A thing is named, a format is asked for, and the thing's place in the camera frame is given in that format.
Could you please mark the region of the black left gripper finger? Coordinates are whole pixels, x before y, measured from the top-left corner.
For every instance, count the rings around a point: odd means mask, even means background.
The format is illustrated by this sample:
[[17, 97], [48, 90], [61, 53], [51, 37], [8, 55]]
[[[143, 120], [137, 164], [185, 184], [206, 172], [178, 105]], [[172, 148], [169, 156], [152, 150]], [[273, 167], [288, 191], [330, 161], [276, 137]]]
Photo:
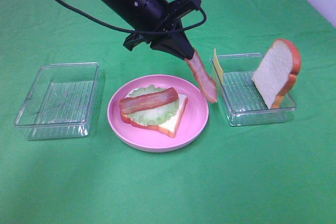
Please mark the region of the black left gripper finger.
[[185, 33], [160, 35], [151, 41], [150, 48], [166, 52], [182, 60], [191, 60], [195, 52]]

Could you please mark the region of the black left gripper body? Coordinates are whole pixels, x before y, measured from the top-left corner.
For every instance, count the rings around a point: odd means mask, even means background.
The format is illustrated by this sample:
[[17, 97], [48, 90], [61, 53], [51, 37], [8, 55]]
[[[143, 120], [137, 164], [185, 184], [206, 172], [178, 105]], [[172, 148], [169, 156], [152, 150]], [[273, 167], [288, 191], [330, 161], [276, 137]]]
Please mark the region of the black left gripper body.
[[181, 18], [193, 10], [201, 9], [201, 0], [142, 0], [135, 8], [135, 28], [139, 34], [129, 35], [123, 45], [133, 50], [138, 44], [151, 41], [160, 36], [172, 33], [183, 33]]

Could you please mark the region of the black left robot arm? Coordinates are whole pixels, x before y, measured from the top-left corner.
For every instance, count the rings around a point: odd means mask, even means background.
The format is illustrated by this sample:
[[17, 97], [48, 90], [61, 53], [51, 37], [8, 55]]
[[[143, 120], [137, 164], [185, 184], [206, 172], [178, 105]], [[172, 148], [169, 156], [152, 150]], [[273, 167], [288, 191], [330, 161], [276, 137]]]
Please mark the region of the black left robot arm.
[[182, 17], [194, 10], [203, 11], [201, 0], [101, 0], [132, 29], [107, 24], [62, 0], [55, 1], [93, 22], [127, 33], [128, 37], [123, 45], [129, 51], [145, 42], [150, 44], [153, 50], [167, 52], [183, 60], [191, 60], [195, 53], [185, 31], [200, 26], [206, 21], [204, 18], [201, 22], [187, 27], [183, 27], [181, 21]]

